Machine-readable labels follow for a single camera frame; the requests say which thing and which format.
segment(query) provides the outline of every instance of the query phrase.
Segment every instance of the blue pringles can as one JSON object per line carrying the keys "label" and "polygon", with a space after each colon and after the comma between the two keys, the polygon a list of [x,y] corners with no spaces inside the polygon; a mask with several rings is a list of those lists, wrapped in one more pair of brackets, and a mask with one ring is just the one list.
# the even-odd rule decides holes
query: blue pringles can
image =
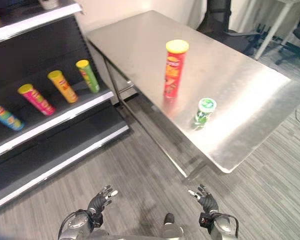
{"label": "blue pringles can", "polygon": [[0,106],[0,122],[15,131],[21,130],[25,125],[2,106]]}

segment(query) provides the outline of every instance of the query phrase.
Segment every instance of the black shelf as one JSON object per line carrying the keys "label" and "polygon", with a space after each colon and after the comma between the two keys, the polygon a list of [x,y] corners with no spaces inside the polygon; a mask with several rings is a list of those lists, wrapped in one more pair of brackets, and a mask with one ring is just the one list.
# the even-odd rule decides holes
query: black shelf
{"label": "black shelf", "polygon": [[0,42],[81,11],[73,0],[59,0],[59,7],[44,10],[39,3],[20,6],[0,16]]}
{"label": "black shelf", "polygon": [[92,93],[84,81],[72,85],[71,87],[78,95],[78,101],[75,103],[68,103],[60,92],[55,91],[47,98],[49,103],[56,108],[51,116],[43,115],[31,103],[26,102],[23,108],[13,112],[16,117],[24,121],[25,126],[22,130],[14,131],[0,123],[0,155],[109,100],[113,93],[102,81],[99,81],[99,84],[100,91],[97,93]]}
{"label": "black shelf", "polygon": [[109,106],[0,164],[0,207],[128,130]]}

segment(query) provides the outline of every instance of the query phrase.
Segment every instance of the green can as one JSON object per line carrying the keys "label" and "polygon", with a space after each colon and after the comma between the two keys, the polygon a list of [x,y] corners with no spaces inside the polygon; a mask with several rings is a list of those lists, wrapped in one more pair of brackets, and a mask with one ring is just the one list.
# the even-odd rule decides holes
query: green can
{"label": "green can", "polygon": [[217,103],[212,98],[202,98],[198,103],[198,111],[194,117],[194,124],[203,126],[208,121],[210,114],[214,112]]}
{"label": "green can", "polygon": [[80,60],[75,65],[79,69],[83,79],[85,80],[86,84],[89,86],[91,92],[97,93],[100,87],[96,79],[96,76],[91,69],[89,61],[85,59]]}

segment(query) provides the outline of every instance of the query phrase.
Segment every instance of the white wall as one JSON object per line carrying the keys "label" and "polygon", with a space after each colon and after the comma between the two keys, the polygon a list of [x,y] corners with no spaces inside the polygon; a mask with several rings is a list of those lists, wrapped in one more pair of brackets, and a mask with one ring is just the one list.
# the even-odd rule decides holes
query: white wall
{"label": "white wall", "polygon": [[119,20],[155,10],[180,23],[197,27],[205,0],[76,0],[83,8],[77,14],[84,32],[100,28]]}
{"label": "white wall", "polygon": [[244,18],[250,0],[232,0],[231,16],[229,21],[229,29],[238,31],[241,21]]}

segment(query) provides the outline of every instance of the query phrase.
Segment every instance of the table top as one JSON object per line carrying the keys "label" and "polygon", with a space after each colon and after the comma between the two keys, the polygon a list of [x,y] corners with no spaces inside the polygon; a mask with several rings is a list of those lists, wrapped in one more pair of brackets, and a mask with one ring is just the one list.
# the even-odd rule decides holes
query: table top
{"label": "table top", "polygon": [[[300,104],[300,84],[158,12],[93,30],[88,40],[221,171],[231,173]],[[177,98],[165,98],[166,42],[189,42]],[[217,107],[193,127],[201,98]]]}

